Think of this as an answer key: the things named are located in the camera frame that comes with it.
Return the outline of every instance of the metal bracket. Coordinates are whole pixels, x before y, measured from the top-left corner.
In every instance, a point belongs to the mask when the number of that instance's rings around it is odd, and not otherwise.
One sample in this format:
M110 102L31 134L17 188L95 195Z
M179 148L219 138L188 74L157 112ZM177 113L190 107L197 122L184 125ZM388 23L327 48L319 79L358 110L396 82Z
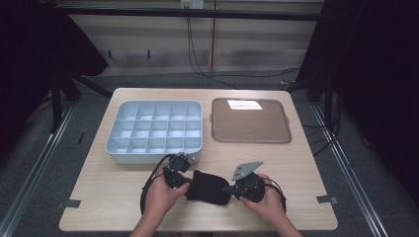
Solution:
M234 171L231 181L237 181L237 180L241 180L245 178L262 164L263 164L263 161L257 161L257 162L238 165L236 167L236 170Z
M55 208L57 209L65 209L66 207L78 208L80 205L80 202L81 200L74 200L74 199L61 200L56 204Z
M319 196L319 197L316 197L316 198L317 198L318 203L320 203L320 204L330 202L332 205L335 205L335 204L339 203L339 200L336 197Z

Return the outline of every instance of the gray floor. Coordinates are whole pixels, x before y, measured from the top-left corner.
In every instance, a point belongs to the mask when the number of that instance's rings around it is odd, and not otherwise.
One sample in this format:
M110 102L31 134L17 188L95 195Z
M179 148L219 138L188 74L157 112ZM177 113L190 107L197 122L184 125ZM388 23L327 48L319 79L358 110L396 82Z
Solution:
M231 72L229 74L271 75L278 71ZM281 90L281 76L251 78L244 76L215 77L239 89ZM232 89L225 84L196 73L153 74L135 76L102 76L92 80L113 91L119 87L153 88L217 88ZM71 120L54 149L28 205L19 216L13 236L127 236L127 233L65 233L58 223L62 210L55 208L68 199L106 110L109 99L79 85L82 99L74 107ZM310 147L315 153L327 141L313 111L315 104L306 99L305 90L292 93L293 101ZM49 137L51 107L36 111L28 120L21 139L0 170L0 217L4 218L18 195L43 146ZM419 213L403 188L387 173L374 149L365 145L364 137L343 110L338 133L348 162L388 236L418 236ZM327 147L314 157L327 193L338 199L333 205L339 226L334 231L303 231L304 236L374 236L357 196L351 190L335 154Z

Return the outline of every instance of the finger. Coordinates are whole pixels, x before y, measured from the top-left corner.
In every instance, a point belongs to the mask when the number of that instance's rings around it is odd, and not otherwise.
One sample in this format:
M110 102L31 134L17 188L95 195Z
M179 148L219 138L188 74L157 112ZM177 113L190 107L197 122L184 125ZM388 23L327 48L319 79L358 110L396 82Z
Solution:
M265 184L272 184L271 181L269 180L269 176L264 175L264 174L258 174L258 176L260 178L262 178L262 180L265 182Z
M176 193L178 194L178 197L184 195L188 191L190 185L191 184L187 182L183 184L181 187L179 187L178 189L176 189Z
M241 202L243 202L244 206L246 206L246 207L250 207L250 205L252 205L254 203L253 201L249 200L246 197L240 197L239 199L240 199Z

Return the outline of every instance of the brown tray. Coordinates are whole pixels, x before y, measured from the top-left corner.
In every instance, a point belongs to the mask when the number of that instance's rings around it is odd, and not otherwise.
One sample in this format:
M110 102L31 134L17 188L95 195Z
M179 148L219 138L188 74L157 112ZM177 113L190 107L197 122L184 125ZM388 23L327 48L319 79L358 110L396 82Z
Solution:
M283 105L276 100L216 98L212 137L224 142L288 143L292 140Z

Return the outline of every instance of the black cable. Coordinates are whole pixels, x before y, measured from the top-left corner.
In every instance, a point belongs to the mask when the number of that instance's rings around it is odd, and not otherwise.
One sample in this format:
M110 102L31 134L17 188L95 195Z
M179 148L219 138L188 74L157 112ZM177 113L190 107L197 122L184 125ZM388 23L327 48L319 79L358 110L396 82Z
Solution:
M281 193L283 192L283 190L281 189L280 185L277 182L275 182L271 179L264 179L264 180L269 180L269 181L273 182L278 187L278 189L280 189Z
M154 175L156 174L157 169L161 166L161 164L163 164L163 162L170 157L173 157L173 154L168 154L165 155L163 158L161 158L161 160L157 163L156 167L154 167L154 170L151 172L150 177L148 178L148 180L145 182L144 187L142 188L142 193L141 193L141 199L139 202L139 206L141 209L141 214L144 214L144 210L145 210L145 197L147 197L147 193L148 193L148 189L150 188L151 184L154 181Z
M256 77L256 78L266 78L266 77L277 77L277 76L284 76L290 72L299 70L300 67L291 67L291 68L287 68L284 69L281 73L277 73L277 74L271 74L271 75L246 75L246 74L218 74L218 75L212 75L211 77L229 77L229 76L234 76L234 77Z
M342 103L340 101L340 98L338 96L338 100L337 100L337 105L336 105L336 109L335 109L335 122L336 123L336 128L334 129L335 132L332 133L332 137L330 140L327 141L327 143L321 147L319 150L317 150L316 152L313 153L313 156L318 155L320 152L322 152L324 149L326 149L327 146L329 146L332 142L334 142L337 139L338 133L339 133L339 129L340 129L340 120L341 120L341 113L342 113Z
M301 81L293 84L292 86L288 87L286 91L288 93L292 93L296 90L299 90L299 89L305 87L310 81L317 79L322 73L323 72L316 72L316 73L308 76L306 79L301 80Z
M334 121L332 121L332 123L330 125L333 125L337 122L338 122L337 120L334 120ZM327 124L326 125L308 125L308 124L302 123L301 125L303 127L307 127L307 128L326 128L326 127L329 127L329 125L327 125Z
M309 144L309 145L312 145L312 144L319 143L319 142L322 142L322 141L324 141L324 138L318 139L318 140L316 140L316 141L311 141L311 142L308 142L308 144Z
M314 132L310 133L310 134L309 134L309 135L307 135L306 137L308 138L309 136L312 136L312 135L314 135L315 133L317 133L317 132L319 132L319 131L321 131L321 128L318 128L316 131L314 131Z
M284 91L284 89L286 88L286 78L284 77L284 75L281 75L281 78L283 78L283 87L281 87L281 91Z
M213 79L213 78L211 78L211 77L207 76L207 75L204 73L204 71L203 71L203 70L201 69L201 67L200 67L200 64L198 63L197 55L196 55L196 53L195 53L194 40L193 40L193 38L192 38L191 19L190 19L190 18L187 18L187 19L186 19L186 21L187 21L187 25L188 25L188 55L189 55L189 63L191 64L191 67L192 67L192 69L195 71L195 73L197 73L197 74L198 74L198 75L200 75L200 76L206 77L207 79L210 79L211 81L216 81L216 82L222 83L222 84L224 84L224 85L226 85L226 86L228 86L228 87L231 87L231 88L234 88L234 89L238 90L238 88L237 88L237 87L235 87L235 86L233 86L233 85L231 85L231 84L228 84L228 83L226 83L226 82L223 82L223 81L220 81L220 80ZM197 69L196 69L196 68L195 68L195 66L194 66L194 63L192 62L192 57L191 57L191 46L192 46L192 51L193 51L193 55L194 55L194 58L195 58L195 62L196 62L196 64L197 64L197 67L198 67L199 71L197 71Z

